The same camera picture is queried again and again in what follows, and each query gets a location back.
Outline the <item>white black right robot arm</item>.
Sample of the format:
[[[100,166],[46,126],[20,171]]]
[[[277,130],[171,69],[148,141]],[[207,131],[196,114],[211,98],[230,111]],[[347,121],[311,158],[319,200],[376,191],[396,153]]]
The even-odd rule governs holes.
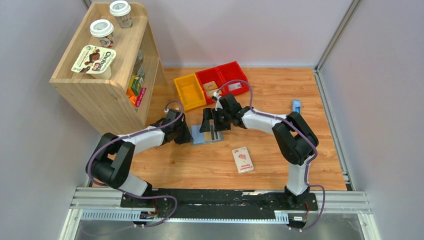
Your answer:
[[[231,127],[259,130],[272,134],[282,156],[288,162],[288,181],[284,187],[286,205],[299,209],[306,201],[311,185],[308,182],[310,163],[317,157],[319,140],[304,118],[296,111],[287,115],[259,111],[252,106],[242,107],[233,94],[214,99],[215,107],[204,108],[200,132],[215,132]]]

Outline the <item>grey credit card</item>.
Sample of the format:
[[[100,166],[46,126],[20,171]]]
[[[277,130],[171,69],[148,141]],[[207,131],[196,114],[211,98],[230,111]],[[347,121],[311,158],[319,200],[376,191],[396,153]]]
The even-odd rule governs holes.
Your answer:
[[[228,85],[228,90],[235,91],[235,90],[241,89],[242,87],[243,85],[240,82],[235,82]]]

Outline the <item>gold credit card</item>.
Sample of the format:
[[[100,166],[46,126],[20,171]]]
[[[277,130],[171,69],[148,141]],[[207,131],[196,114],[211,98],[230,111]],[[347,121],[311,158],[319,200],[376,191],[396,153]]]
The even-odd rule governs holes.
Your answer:
[[[216,139],[215,134],[213,132],[204,132],[203,137],[206,142],[211,142]]]

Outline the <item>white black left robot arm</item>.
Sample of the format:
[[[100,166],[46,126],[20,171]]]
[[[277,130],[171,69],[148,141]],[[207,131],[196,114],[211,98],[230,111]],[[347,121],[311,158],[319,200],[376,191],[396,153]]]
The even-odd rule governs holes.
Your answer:
[[[140,207],[153,201],[152,186],[130,172],[133,157],[145,150],[170,142],[192,141],[185,114],[168,110],[165,117],[147,128],[130,134],[104,134],[90,157],[85,171],[96,185],[105,185],[133,197]]]

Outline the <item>grey leather card holder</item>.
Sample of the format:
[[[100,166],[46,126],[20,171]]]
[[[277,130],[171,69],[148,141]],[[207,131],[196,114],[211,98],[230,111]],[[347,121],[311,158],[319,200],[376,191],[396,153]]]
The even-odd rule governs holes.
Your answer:
[[[192,136],[191,144],[193,146],[211,144],[224,140],[224,136],[221,131],[215,131],[212,123],[209,126],[210,131],[207,132],[200,132],[201,125],[192,125],[190,127],[190,133]]]

